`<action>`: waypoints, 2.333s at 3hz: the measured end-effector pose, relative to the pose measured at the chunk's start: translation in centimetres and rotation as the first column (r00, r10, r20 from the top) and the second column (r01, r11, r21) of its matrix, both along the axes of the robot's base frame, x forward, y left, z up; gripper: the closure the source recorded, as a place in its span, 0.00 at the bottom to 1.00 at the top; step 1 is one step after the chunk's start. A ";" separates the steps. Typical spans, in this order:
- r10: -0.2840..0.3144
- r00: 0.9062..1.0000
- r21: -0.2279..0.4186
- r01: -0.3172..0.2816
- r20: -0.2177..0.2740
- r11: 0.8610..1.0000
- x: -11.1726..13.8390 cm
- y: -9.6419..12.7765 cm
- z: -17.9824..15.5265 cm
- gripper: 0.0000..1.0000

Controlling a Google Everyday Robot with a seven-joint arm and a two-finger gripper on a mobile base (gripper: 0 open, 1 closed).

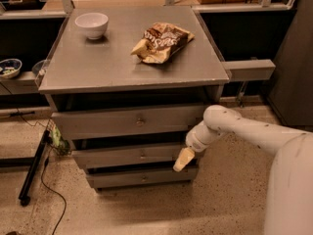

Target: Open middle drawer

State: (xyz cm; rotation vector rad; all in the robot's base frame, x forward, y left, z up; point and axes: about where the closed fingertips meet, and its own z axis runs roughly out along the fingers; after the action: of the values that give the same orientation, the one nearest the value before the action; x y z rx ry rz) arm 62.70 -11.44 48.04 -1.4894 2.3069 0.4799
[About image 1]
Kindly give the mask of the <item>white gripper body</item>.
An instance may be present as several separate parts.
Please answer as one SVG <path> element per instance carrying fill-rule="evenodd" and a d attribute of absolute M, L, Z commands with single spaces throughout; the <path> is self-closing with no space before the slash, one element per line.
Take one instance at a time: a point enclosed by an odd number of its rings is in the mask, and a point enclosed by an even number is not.
<path fill-rule="evenodd" d="M 197 125 L 186 136 L 186 145 L 194 152 L 204 151 L 215 140 L 215 132 L 206 125 Z"/>

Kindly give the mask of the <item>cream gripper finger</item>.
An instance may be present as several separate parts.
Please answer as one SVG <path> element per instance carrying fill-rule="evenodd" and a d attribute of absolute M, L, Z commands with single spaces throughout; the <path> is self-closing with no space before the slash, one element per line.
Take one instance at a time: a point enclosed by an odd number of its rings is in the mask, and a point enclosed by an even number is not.
<path fill-rule="evenodd" d="M 180 172 L 194 157 L 195 152 L 191 148 L 183 148 L 179 153 L 173 169 L 176 172 Z"/>

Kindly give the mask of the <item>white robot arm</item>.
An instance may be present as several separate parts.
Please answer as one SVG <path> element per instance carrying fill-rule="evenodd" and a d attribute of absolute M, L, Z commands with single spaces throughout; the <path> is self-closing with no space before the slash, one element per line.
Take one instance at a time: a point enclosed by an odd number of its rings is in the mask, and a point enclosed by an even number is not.
<path fill-rule="evenodd" d="M 181 171 L 209 144 L 233 133 L 274 156 L 264 235 L 313 235 L 313 133 L 242 117 L 212 105 L 185 139 L 173 169 Z"/>

